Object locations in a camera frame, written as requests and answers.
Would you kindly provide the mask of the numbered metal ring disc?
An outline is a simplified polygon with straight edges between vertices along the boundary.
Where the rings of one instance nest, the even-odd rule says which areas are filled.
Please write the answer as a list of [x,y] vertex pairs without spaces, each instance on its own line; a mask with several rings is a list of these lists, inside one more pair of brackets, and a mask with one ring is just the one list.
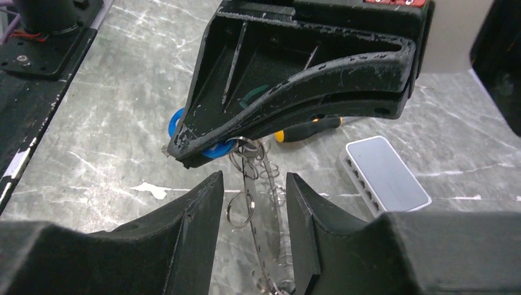
[[292,294],[294,280],[288,253],[289,235],[284,233],[281,207],[284,189],[275,178],[278,167],[266,155],[249,151],[242,160],[248,219],[253,236],[256,266],[251,272],[261,294]]

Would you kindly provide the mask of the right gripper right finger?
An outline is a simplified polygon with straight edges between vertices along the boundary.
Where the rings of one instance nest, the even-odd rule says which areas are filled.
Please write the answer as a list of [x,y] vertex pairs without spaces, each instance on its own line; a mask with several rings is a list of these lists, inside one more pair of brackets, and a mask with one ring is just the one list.
[[520,214],[387,212],[365,222],[286,177],[297,294],[519,294]]

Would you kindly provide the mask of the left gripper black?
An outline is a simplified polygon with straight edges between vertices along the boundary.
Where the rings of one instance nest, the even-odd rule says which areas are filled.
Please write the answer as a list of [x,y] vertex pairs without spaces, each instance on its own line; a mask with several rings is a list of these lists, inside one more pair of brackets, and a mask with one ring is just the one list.
[[322,117],[398,118],[425,51],[431,1],[223,1],[167,153],[186,168],[236,136]]

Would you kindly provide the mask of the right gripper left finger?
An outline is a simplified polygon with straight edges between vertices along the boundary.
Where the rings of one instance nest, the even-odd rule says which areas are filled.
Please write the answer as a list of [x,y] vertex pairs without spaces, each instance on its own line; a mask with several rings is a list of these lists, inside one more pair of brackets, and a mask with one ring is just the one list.
[[208,294],[223,196],[217,171],[110,232],[3,221],[1,293]]

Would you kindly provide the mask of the bunch of steel keyrings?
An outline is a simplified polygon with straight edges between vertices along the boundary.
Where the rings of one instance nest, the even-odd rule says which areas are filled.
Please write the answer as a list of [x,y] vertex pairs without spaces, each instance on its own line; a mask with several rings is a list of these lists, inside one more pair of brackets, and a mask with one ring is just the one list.
[[[277,185],[280,176],[279,166],[268,159],[270,145],[262,140],[251,140],[244,136],[236,136],[226,141],[232,143],[227,154],[232,165],[241,173],[243,190],[237,193],[228,203],[225,216],[234,229],[251,227],[256,253],[259,258],[271,255],[271,262],[279,267],[287,267],[291,263],[284,240],[282,205],[286,199],[285,189]],[[246,203],[246,218],[243,221],[232,220],[233,202],[243,196]],[[267,243],[268,253],[263,253],[259,245]]]

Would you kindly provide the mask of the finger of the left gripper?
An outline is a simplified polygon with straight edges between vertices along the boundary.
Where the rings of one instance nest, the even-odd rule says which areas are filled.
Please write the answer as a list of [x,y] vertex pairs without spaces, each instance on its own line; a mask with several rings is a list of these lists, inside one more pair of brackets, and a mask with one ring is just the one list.
[[399,36],[220,15],[202,49],[181,139],[257,139],[323,117],[395,118],[407,98]]

